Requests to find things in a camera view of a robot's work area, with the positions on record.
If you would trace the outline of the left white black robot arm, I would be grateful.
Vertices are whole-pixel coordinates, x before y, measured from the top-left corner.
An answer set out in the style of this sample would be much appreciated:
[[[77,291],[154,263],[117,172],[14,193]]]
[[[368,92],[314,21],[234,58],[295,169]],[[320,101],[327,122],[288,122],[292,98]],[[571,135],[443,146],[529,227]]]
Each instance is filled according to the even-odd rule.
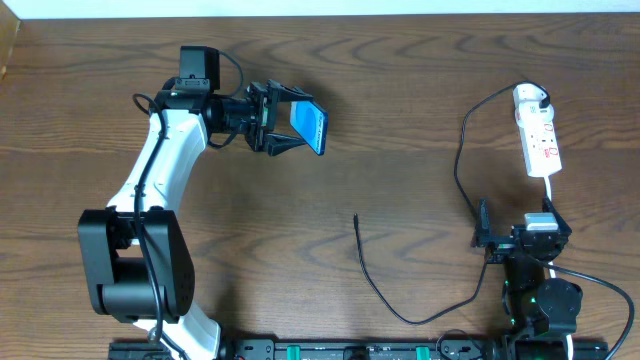
[[[115,341],[112,359],[230,359],[233,343],[195,303],[195,269],[177,214],[191,171],[212,135],[243,136],[270,156],[306,145],[323,154],[328,113],[311,94],[276,81],[220,93],[224,53],[180,50],[177,76],[155,96],[134,94],[149,132],[121,189],[78,226],[91,305],[143,329],[141,341]]]

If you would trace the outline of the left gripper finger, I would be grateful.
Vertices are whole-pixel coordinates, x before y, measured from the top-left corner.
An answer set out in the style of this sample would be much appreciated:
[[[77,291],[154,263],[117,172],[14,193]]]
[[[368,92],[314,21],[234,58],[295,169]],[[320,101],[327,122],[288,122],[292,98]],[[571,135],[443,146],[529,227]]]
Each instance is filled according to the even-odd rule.
[[[313,96],[301,90],[298,87],[290,88],[284,85],[278,85],[276,87],[275,102],[279,103],[292,103],[292,102],[304,102],[312,101]]]
[[[295,147],[305,145],[306,141],[301,138],[283,134],[269,133],[265,135],[265,152],[269,156],[277,156]]]

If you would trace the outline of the blue screen Galaxy smartphone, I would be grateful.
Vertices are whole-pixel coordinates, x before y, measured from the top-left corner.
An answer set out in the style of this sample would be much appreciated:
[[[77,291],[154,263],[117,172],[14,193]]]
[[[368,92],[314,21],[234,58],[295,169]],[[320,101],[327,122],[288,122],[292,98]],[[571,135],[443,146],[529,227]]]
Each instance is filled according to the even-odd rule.
[[[328,113],[314,101],[291,103],[291,127],[318,156],[325,153],[328,123]]]

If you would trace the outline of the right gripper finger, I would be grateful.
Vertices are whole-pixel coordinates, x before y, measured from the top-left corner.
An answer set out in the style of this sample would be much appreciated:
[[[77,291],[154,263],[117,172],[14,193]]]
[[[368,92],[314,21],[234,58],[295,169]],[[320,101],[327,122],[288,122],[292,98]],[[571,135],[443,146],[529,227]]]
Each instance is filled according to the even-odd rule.
[[[479,200],[476,212],[475,238],[477,240],[491,235],[491,225],[489,219],[489,211],[487,200],[482,198]]]
[[[564,218],[559,214],[553,202],[548,197],[544,197],[542,200],[542,210],[544,213],[549,213],[554,216],[554,219],[558,224],[558,231],[560,233],[562,234],[571,233],[571,227],[567,224]]]

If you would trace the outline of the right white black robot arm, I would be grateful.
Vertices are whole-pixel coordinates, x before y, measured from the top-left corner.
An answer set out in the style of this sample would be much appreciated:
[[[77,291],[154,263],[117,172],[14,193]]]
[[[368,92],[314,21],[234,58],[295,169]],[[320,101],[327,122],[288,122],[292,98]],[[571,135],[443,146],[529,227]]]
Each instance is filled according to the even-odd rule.
[[[502,302],[511,329],[494,345],[497,359],[572,359],[583,292],[553,274],[550,266],[568,243],[572,229],[551,200],[524,215],[508,235],[492,232],[487,201],[479,201],[474,245],[489,264],[504,268]]]

